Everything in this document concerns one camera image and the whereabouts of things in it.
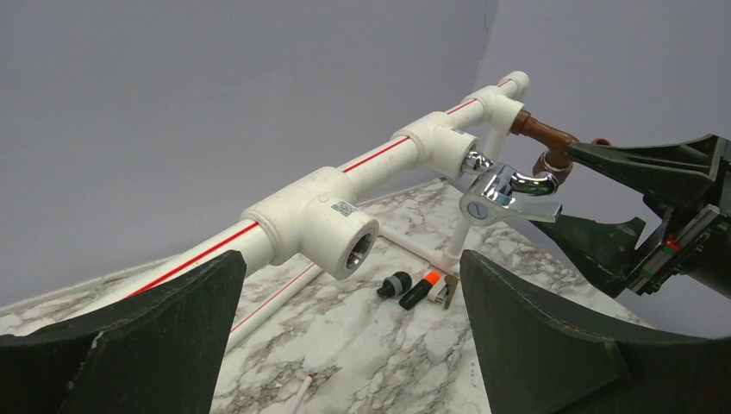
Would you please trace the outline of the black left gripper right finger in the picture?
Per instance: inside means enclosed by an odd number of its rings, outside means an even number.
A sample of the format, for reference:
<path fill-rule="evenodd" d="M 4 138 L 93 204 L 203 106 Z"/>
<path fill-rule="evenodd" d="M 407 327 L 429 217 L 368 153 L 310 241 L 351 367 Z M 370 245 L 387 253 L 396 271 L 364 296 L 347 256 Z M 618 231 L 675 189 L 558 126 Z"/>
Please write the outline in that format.
<path fill-rule="evenodd" d="M 606 316 L 484 255 L 461 255 L 478 363 L 495 413 L 727 413 L 730 340 Z"/>

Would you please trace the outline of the chrome metal faucet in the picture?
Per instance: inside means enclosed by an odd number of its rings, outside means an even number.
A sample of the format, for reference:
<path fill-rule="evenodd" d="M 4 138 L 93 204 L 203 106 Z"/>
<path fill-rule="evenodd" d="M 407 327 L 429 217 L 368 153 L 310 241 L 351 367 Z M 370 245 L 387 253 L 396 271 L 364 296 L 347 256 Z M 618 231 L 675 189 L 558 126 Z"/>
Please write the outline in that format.
<path fill-rule="evenodd" d="M 467 154 L 461 169 L 475 177 L 459 200 L 462 216 L 474 226 L 487 227 L 515 218 L 554 223 L 562 212 L 560 203 L 529 202 L 519 197 L 552 196 L 559 181 L 549 172 L 528 176 L 478 151 Z"/>

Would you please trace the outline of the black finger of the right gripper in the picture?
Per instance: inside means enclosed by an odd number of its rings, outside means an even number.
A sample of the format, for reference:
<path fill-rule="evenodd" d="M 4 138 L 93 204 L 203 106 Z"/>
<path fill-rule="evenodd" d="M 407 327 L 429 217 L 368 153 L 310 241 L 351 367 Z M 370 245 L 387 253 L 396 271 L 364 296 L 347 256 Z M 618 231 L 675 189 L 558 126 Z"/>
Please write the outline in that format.
<path fill-rule="evenodd" d="M 646 227 L 640 218 L 625 223 L 600 223 L 577 216 L 559 216 L 553 223 L 533 221 L 532 224 L 600 292 L 617 298 L 628 287 L 630 273 L 639 261 L 635 246 Z"/>
<path fill-rule="evenodd" d="M 646 198 L 673 208 L 693 209 L 714 199 L 728 158 L 728 139 L 708 134 L 672 145 L 616 147 L 572 143 L 567 154 Z"/>

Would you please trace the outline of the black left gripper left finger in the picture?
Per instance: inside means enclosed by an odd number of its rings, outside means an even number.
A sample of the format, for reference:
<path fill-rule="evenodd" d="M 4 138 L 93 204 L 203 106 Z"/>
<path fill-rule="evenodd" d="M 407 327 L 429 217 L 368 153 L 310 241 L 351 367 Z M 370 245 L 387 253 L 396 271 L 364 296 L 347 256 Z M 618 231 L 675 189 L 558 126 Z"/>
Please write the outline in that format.
<path fill-rule="evenodd" d="M 2 336 L 2 412 L 208 412 L 246 270 L 229 250 L 131 298 Z"/>

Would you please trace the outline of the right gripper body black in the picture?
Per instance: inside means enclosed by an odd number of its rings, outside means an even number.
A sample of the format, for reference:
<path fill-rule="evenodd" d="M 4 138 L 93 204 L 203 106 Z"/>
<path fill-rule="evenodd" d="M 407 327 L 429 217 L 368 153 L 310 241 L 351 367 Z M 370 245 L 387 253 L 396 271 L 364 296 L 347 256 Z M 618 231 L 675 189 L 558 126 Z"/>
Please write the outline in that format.
<path fill-rule="evenodd" d="M 693 209 L 673 208 L 646 198 L 659 225 L 636 249 L 639 259 L 627 290 L 653 294 L 676 275 L 687 275 L 730 295 L 730 141 L 714 199 Z"/>

